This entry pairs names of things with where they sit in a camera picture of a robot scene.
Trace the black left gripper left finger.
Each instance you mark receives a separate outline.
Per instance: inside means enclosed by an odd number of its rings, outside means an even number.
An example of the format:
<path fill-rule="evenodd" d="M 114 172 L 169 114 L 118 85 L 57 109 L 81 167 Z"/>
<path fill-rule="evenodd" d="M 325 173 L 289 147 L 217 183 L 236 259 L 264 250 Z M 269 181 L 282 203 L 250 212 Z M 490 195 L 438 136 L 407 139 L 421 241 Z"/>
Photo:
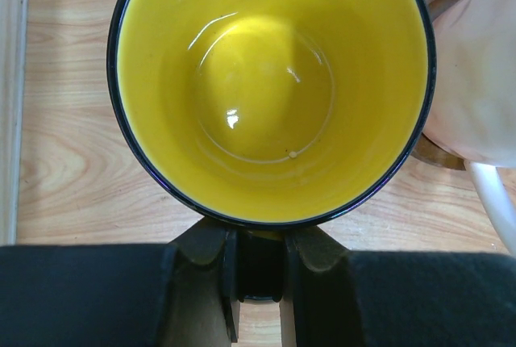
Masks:
<path fill-rule="evenodd" d="M 202 220 L 169 243 L 1 249 L 4 346 L 228 346 L 236 235 Z"/>

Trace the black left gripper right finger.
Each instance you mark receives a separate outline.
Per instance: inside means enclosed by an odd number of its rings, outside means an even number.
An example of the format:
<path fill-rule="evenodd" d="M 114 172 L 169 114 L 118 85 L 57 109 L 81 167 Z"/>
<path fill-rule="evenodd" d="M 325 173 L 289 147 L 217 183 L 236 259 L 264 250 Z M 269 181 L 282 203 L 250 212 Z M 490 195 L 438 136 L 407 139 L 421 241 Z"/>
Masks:
<path fill-rule="evenodd" d="M 515 260 L 351 251 L 319 228 L 285 237 L 285 346 L 512 346 Z"/>

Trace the yellow glass mug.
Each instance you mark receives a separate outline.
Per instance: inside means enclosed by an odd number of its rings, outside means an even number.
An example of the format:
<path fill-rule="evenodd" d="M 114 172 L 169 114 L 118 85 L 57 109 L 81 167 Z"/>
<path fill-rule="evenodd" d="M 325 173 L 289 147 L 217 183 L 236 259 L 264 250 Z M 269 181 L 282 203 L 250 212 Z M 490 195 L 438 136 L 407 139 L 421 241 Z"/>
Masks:
<path fill-rule="evenodd" d="M 412 153 L 435 38 L 424 0 L 117 0 L 106 75 L 148 174 L 246 231 L 237 291 L 262 303 L 283 234 L 356 209 Z"/>

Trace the pink ceramic mug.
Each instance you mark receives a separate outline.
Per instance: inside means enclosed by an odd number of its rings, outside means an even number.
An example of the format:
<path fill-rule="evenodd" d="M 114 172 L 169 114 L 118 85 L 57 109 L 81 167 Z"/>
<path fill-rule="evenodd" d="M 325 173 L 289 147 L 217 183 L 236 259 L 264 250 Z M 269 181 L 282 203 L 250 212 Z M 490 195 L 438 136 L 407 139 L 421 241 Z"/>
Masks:
<path fill-rule="evenodd" d="M 433 21 L 437 76 L 423 134 L 464 159 L 491 224 L 515 252 L 515 0 L 459 0 Z"/>

